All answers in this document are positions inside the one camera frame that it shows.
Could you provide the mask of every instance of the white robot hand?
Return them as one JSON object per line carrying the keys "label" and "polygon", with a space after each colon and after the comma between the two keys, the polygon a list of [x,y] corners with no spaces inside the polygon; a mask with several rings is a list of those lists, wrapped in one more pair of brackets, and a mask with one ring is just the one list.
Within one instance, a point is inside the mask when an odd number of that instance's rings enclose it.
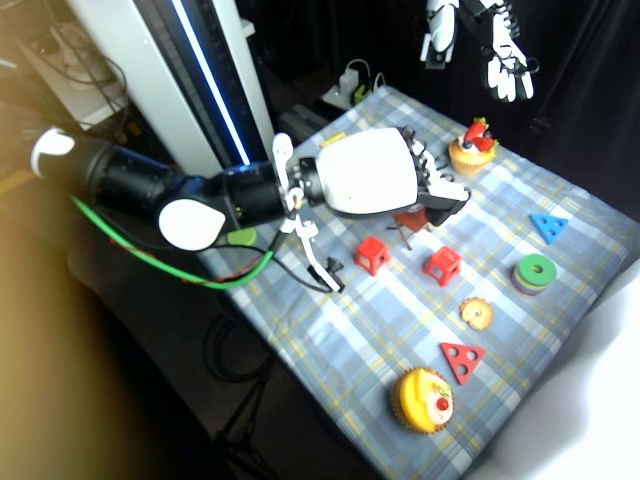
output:
{"label": "white robot hand", "polygon": [[533,97],[531,73],[537,71],[535,59],[527,59],[513,41],[517,27],[503,0],[493,0],[491,47],[487,49],[486,83],[495,97],[504,102],[527,100]]}
{"label": "white robot hand", "polygon": [[443,69],[451,61],[459,0],[427,0],[429,32],[424,36],[420,61],[429,69]]}

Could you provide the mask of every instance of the yellow frosting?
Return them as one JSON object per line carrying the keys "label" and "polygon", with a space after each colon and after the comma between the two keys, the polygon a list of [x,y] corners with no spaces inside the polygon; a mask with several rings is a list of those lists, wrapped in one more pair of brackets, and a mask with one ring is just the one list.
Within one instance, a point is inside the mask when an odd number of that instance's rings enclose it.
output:
{"label": "yellow frosting", "polygon": [[[449,421],[453,414],[451,387],[439,376],[418,368],[406,374],[400,382],[400,407],[412,427],[433,433]],[[449,408],[444,411],[436,406],[440,398],[449,402]]]}

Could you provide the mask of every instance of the plaid tablecloth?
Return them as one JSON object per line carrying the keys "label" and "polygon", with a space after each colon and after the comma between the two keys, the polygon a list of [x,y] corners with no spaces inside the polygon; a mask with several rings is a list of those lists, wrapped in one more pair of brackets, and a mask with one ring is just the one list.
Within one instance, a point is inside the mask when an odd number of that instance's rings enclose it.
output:
{"label": "plaid tablecloth", "polygon": [[[339,132],[410,126],[436,156],[464,127],[385,87],[296,149],[312,156]],[[390,217],[353,221],[326,208],[307,209],[320,235],[316,253],[331,252],[345,268],[342,295],[306,289],[278,266],[270,266],[229,295],[264,335],[344,433],[391,478],[457,478],[489,442],[536,382],[572,329],[624,261],[635,258],[640,225],[557,175],[499,147],[497,160],[474,178],[458,177],[471,201],[433,233],[411,237],[409,251]],[[569,219],[553,245],[546,245],[528,218],[547,213]],[[259,229],[268,245],[277,225]],[[376,277],[354,265],[365,237],[389,245],[393,259]],[[463,257],[462,273],[447,288],[421,271],[441,246]],[[525,254],[541,252],[555,262],[558,278],[537,297],[518,293],[509,274]],[[299,275],[304,253],[294,236],[278,256]],[[217,274],[233,271],[250,254],[224,250],[203,254]],[[494,308],[492,326],[471,329],[459,317],[468,297]],[[471,379],[459,386],[440,342],[479,346],[486,355]],[[390,389],[405,370],[425,365],[453,386],[455,412],[435,435],[413,433],[390,408]]]}

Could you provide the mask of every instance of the toy triangle with holes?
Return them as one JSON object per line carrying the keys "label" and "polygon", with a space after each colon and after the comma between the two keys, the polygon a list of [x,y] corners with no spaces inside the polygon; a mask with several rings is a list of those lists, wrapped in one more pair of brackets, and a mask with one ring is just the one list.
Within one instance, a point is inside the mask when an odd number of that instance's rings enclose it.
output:
{"label": "toy triangle with holes", "polygon": [[447,362],[449,362],[449,366],[460,385],[467,383],[485,352],[484,348],[467,347],[455,343],[441,343],[440,348],[442,348],[444,356],[447,357]]}
{"label": "toy triangle with holes", "polygon": [[569,220],[566,218],[542,215],[540,213],[532,213],[529,217],[531,217],[531,221],[538,229],[540,236],[548,245],[552,244],[569,225]]}

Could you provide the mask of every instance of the blue checkered tablecloth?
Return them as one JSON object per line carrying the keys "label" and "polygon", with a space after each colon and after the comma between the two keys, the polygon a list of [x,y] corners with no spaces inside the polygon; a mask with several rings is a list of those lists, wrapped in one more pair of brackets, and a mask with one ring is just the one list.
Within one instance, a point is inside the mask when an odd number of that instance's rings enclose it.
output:
{"label": "blue checkered tablecloth", "polygon": [[[415,100],[384,87],[296,149],[313,156],[320,143],[339,132],[410,126],[436,156],[464,127]],[[326,208],[306,209],[320,229],[315,249],[345,264],[342,295],[300,286],[276,265],[229,295],[278,352],[343,432],[390,478],[459,477],[511,415],[572,329],[624,262],[636,258],[640,225],[585,190],[518,155],[498,148],[496,161],[473,178],[458,177],[473,191],[471,201],[445,225],[410,239],[409,251],[390,217],[347,220]],[[553,245],[532,226],[530,213],[569,219]],[[259,228],[267,246],[277,224]],[[389,245],[392,261],[376,277],[354,265],[365,237]],[[462,273],[447,288],[422,273],[441,246],[463,257]],[[513,265],[541,252],[558,269],[553,286],[537,297],[510,283]],[[306,273],[302,247],[294,236],[278,256],[300,276]],[[205,263],[216,274],[234,271],[249,253],[208,251]],[[495,318],[484,331],[459,317],[459,305],[481,297]],[[471,379],[457,385],[441,342],[479,346],[486,355]],[[405,370],[438,370],[453,386],[455,412],[435,435],[413,433],[398,423],[390,391]]]}

